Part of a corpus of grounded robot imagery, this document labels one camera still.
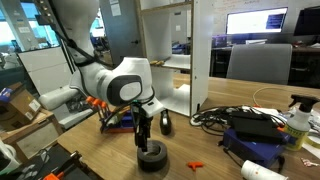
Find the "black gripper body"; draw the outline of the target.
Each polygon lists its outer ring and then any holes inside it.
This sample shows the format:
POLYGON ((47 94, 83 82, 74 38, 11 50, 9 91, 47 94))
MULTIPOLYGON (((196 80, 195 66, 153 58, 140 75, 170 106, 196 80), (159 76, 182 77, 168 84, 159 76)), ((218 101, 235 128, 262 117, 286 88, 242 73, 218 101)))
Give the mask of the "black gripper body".
POLYGON ((145 102, 135 100, 131 104, 131 110, 134 116, 135 132, 138 132, 139 128, 142 127, 142 121, 161 113, 164 106, 157 98, 145 102))

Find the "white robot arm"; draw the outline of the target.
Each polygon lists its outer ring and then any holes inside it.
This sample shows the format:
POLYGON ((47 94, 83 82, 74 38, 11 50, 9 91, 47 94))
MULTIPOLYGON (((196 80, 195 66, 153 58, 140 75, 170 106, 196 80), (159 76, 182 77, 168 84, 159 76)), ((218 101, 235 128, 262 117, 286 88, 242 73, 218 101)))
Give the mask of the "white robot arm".
POLYGON ((151 120, 163 110, 155 97, 149 61, 126 57, 110 69, 95 55, 90 29, 98 14, 99 0, 33 1, 46 24, 66 44, 77 67, 73 76, 80 81, 79 90, 113 106, 130 106, 135 144, 146 151, 151 120))

